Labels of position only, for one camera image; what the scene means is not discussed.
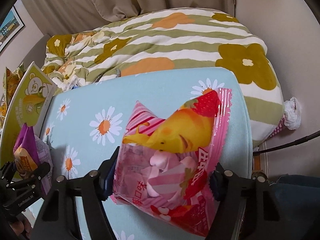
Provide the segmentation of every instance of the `cardboard box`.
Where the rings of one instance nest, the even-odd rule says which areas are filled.
[[[14,160],[13,147],[24,123],[33,126],[35,135],[39,137],[56,89],[57,85],[32,62],[13,95],[4,119],[0,138],[0,167]]]

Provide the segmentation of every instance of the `pink striped packaging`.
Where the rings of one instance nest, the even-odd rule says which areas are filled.
[[[228,130],[231,89],[186,102],[168,119],[137,101],[116,164],[111,199],[199,236],[216,213],[209,177]]]

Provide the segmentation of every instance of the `black cable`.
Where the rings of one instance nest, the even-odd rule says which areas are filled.
[[[273,152],[273,151],[277,151],[277,150],[281,150],[281,149],[285,149],[285,148],[288,148],[288,147],[291,147],[291,146],[295,146],[295,145],[299,145],[299,144],[302,144],[302,143],[305,143],[307,141],[310,141],[314,138],[317,138],[320,136],[320,131],[318,132],[315,132],[313,134],[310,134],[308,136],[305,136],[303,138],[300,138],[298,140],[295,140],[293,142],[290,142],[290,143],[286,143],[284,145],[280,145],[280,146],[277,146],[277,147],[273,147],[273,148],[270,148],[270,149],[266,149],[266,150],[262,150],[262,151],[257,151],[257,152],[254,152],[253,153],[253,156],[258,156],[262,153],[267,153],[267,152]]]

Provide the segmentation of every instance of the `purple package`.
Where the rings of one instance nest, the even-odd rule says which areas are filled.
[[[17,141],[13,147],[13,155],[17,171],[23,179],[29,178],[30,174],[41,163],[48,162],[50,172],[42,179],[43,192],[47,194],[51,187],[52,160],[49,146],[34,135],[33,127],[24,124]]]

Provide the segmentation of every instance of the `light blue tablecloth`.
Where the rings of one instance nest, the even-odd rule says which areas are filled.
[[[184,102],[195,97],[191,92],[196,91],[194,86],[202,84],[199,81],[204,82],[206,86],[224,83],[223,87],[232,89],[231,116],[220,162],[225,169],[233,170],[241,177],[250,177],[252,136],[239,84],[232,72],[223,68],[208,67],[127,76],[55,96],[41,132],[41,137],[45,139],[45,133],[50,130],[54,179],[61,174],[70,178],[82,177],[90,170],[97,169],[103,160],[109,159],[116,147],[121,144],[125,126],[137,100],[158,117],[167,118]],[[114,143],[110,136],[105,136],[105,139],[101,138],[100,141],[99,138],[93,141],[94,135],[91,132],[94,127],[91,127],[90,123],[93,125],[93,121],[99,122],[103,109],[107,115],[110,107],[114,107],[111,115],[114,127],[122,129],[119,135],[116,135],[116,132],[111,134]],[[61,110],[65,110],[66,114],[59,113]],[[69,172],[65,165],[67,157],[71,157],[73,162],[73,167],[68,167],[71,168]],[[35,216],[41,204],[42,200],[39,200],[31,206]],[[82,234],[84,239],[90,239],[81,198],[77,198],[77,206]],[[133,206],[115,205],[108,199],[104,203],[104,208],[120,240],[202,239],[144,214]]]

